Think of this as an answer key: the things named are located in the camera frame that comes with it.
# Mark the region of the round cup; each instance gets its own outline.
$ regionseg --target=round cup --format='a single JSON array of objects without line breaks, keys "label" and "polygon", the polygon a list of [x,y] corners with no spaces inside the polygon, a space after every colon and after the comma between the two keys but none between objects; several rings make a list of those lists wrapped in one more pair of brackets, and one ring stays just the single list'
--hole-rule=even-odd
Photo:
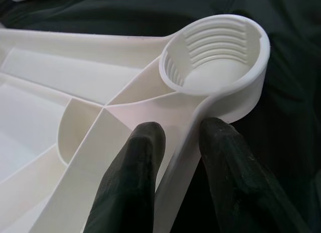
[{"label": "round cup", "polygon": [[189,95],[210,95],[264,72],[270,43],[255,21],[216,15],[181,29],[165,46],[159,61],[163,81]]}]

